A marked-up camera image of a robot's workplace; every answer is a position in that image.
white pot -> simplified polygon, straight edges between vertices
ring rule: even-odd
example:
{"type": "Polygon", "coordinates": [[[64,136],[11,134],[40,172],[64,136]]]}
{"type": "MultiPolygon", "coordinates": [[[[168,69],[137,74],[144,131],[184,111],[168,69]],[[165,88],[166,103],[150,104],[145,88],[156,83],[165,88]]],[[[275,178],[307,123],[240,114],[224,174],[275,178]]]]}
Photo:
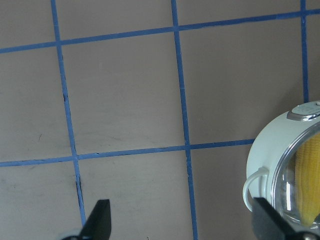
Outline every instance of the white pot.
{"type": "Polygon", "coordinates": [[[243,200],[252,210],[251,196],[264,197],[282,212],[284,171],[295,152],[307,139],[320,132],[320,102],[299,105],[271,121],[255,139],[247,159],[243,200]]]}

gray floor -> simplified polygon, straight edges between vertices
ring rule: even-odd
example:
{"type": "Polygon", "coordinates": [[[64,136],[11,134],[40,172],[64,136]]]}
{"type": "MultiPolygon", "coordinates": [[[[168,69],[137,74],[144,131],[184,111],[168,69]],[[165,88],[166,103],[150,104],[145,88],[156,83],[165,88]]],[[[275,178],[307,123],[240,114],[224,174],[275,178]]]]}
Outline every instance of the gray floor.
{"type": "Polygon", "coordinates": [[[254,240],[250,143],[320,95],[320,15],[306,17],[306,62],[300,7],[1,1],[1,238],[57,239],[110,199],[111,240],[254,240]]]}

tiled surface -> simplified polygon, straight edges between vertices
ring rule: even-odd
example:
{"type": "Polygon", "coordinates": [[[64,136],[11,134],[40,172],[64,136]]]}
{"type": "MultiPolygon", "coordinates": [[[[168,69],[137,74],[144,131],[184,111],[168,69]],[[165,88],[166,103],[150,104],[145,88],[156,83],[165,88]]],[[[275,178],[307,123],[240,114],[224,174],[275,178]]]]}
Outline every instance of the tiled surface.
{"type": "Polygon", "coordinates": [[[271,15],[300,10],[299,0],[177,0],[180,25],[271,15]]]}
{"type": "Polygon", "coordinates": [[[320,9],[320,1],[306,0],[306,9],[320,9]]]}
{"type": "Polygon", "coordinates": [[[250,145],[193,150],[198,235],[206,239],[256,239],[242,200],[250,145]]]}
{"type": "Polygon", "coordinates": [[[307,17],[308,77],[310,101],[320,99],[320,17],[307,17]]]}
{"type": "Polygon", "coordinates": [[[72,162],[0,168],[1,239],[57,239],[80,229],[72,162]]]}
{"type": "Polygon", "coordinates": [[[173,25],[170,0],[58,0],[57,10],[62,39],[173,25]]]}
{"type": "Polygon", "coordinates": [[[0,54],[0,162],[70,156],[56,48],[0,54]]]}
{"type": "Polygon", "coordinates": [[[2,0],[0,35],[0,48],[54,41],[50,1],[2,0]]]}
{"type": "Polygon", "coordinates": [[[184,145],[172,33],[63,47],[78,154],[184,145]]]}
{"type": "Polygon", "coordinates": [[[79,162],[86,214],[110,199],[111,240],[191,240],[183,151],[79,162]]]}
{"type": "MultiPolygon", "coordinates": [[[[182,84],[180,90],[178,34],[176,42],[173,32],[153,30],[151,35],[142,35],[151,33],[144,31],[147,29],[171,27],[176,17],[171,8],[174,3],[1,2],[0,228],[5,239],[56,239],[59,233],[79,228],[84,210],[82,205],[79,208],[76,176],[81,178],[78,193],[81,199],[82,189],[87,216],[99,198],[110,198],[114,240],[191,240],[193,234],[198,240],[255,239],[241,199],[250,146],[192,150],[194,184],[190,183],[190,189],[184,151],[143,153],[146,148],[168,151],[173,148],[166,147],[183,146],[185,140],[188,143],[188,130],[192,144],[243,143],[274,117],[301,104],[303,23],[299,17],[241,24],[224,21],[233,25],[181,30],[179,73],[180,80],[184,73],[185,88],[182,84]],[[60,66],[68,87],[63,97],[57,49],[42,44],[54,41],[56,17],[56,30],[63,40],[106,34],[116,38],[117,33],[142,31],[135,32],[141,36],[90,43],[56,42],[58,49],[63,44],[60,66]],[[8,48],[30,44],[41,49],[8,48]],[[185,139],[184,92],[184,116],[189,123],[189,128],[185,124],[185,139]],[[64,106],[67,94],[69,102],[64,106]],[[65,116],[64,107],[68,112],[69,103],[72,122],[65,116]],[[66,122],[71,142],[72,133],[75,137],[73,157],[66,122]],[[132,154],[127,150],[134,149],[140,149],[135,151],[139,154],[98,158],[101,154],[132,154]],[[57,162],[73,159],[75,166],[77,158],[84,158],[79,161],[81,176],[72,162],[4,167],[47,158],[57,162]],[[193,186],[198,238],[192,228],[196,216],[190,211],[193,186]]],[[[180,25],[300,9],[298,0],[177,0],[176,5],[180,25]]],[[[320,8],[311,0],[306,6],[320,8]]],[[[311,100],[318,99],[320,87],[318,20],[318,15],[307,16],[311,100]]]]}
{"type": "Polygon", "coordinates": [[[300,20],[182,31],[192,144],[252,139],[303,102],[300,20]]]}

pot lid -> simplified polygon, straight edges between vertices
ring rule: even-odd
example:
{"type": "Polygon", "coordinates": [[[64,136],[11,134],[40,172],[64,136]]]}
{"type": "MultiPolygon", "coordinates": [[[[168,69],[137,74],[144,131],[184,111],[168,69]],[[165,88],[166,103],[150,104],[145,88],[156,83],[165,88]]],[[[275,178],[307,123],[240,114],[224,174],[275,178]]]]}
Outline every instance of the pot lid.
{"type": "Polygon", "coordinates": [[[274,208],[297,231],[320,235],[320,124],[304,131],[288,147],[272,180],[274,208]]]}

yellow corn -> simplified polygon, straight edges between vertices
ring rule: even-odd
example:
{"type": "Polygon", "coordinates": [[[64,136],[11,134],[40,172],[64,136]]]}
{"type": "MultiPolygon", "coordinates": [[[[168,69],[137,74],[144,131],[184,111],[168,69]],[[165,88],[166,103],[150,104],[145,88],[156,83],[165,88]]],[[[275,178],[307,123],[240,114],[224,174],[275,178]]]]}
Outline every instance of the yellow corn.
{"type": "Polygon", "coordinates": [[[320,134],[314,135],[296,152],[295,187],[301,224],[310,227],[320,214],[320,134]]]}

